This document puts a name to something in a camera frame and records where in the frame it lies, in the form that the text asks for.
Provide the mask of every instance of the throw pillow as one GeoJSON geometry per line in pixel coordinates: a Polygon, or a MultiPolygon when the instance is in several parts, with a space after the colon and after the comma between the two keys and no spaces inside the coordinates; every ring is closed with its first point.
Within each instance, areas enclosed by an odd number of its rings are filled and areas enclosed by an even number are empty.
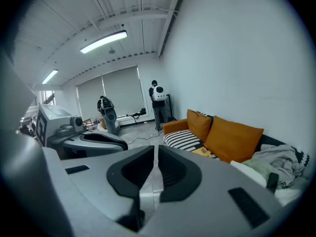
{"type": "Polygon", "coordinates": [[[263,131],[215,116],[204,146],[222,161],[241,163],[252,157],[263,131]]]}
{"type": "Polygon", "coordinates": [[[187,111],[189,130],[201,141],[205,142],[211,128],[211,119],[201,113],[187,111]]]}

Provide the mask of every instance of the window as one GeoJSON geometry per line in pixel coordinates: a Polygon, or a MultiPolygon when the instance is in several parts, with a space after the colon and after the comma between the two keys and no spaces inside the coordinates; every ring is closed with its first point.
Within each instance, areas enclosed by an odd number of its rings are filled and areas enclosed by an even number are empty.
{"type": "Polygon", "coordinates": [[[55,105],[55,92],[54,91],[42,91],[41,98],[43,104],[55,105]]]}
{"type": "Polygon", "coordinates": [[[100,96],[111,99],[117,117],[139,112],[144,108],[143,93],[137,67],[114,71],[78,85],[83,119],[99,119],[97,102],[100,96]]]}

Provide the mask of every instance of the cable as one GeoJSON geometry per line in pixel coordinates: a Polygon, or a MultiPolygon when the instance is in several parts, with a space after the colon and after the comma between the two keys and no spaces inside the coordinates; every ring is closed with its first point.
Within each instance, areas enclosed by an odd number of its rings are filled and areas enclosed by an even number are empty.
{"type": "Polygon", "coordinates": [[[140,115],[138,115],[137,118],[135,118],[135,117],[133,117],[133,116],[131,116],[131,117],[134,118],[135,123],[138,124],[138,123],[136,122],[136,119],[138,119],[138,118],[140,117],[140,115]]]}
{"type": "Polygon", "coordinates": [[[159,137],[159,135],[160,135],[160,133],[159,133],[159,131],[158,131],[158,135],[157,136],[152,136],[152,137],[149,137],[149,138],[136,138],[135,140],[138,140],[138,139],[142,139],[142,140],[149,140],[149,139],[151,139],[151,138],[157,138],[157,137],[159,137]]]}

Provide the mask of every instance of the striped cushion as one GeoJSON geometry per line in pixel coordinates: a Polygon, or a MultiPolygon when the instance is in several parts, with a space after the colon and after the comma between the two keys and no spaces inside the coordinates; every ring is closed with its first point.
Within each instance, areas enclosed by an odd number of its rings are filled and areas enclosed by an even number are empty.
{"type": "Polygon", "coordinates": [[[203,141],[198,139],[190,130],[171,132],[164,135],[163,139],[168,147],[179,148],[189,152],[204,146],[203,141]]]}

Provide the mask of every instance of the ceiling light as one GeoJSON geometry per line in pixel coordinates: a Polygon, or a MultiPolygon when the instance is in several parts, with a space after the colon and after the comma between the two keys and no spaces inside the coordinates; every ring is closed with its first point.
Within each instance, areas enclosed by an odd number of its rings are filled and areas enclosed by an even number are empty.
{"type": "Polygon", "coordinates": [[[111,50],[109,51],[109,54],[115,54],[115,50],[111,48],[111,50]]]}
{"type": "Polygon", "coordinates": [[[47,83],[49,80],[51,80],[51,78],[58,72],[57,69],[54,69],[49,75],[48,77],[46,77],[46,79],[42,82],[42,84],[47,83]]]}
{"type": "Polygon", "coordinates": [[[97,39],[96,41],[90,43],[89,45],[85,46],[84,48],[82,48],[80,50],[80,52],[82,53],[87,53],[97,47],[100,47],[102,45],[105,45],[107,43],[113,42],[115,40],[120,40],[122,38],[126,38],[127,37],[127,32],[126,30],[123,31],[119,31],[110,35],[107,35],[105,37],[102,37],[100,39],[97,39]]]}

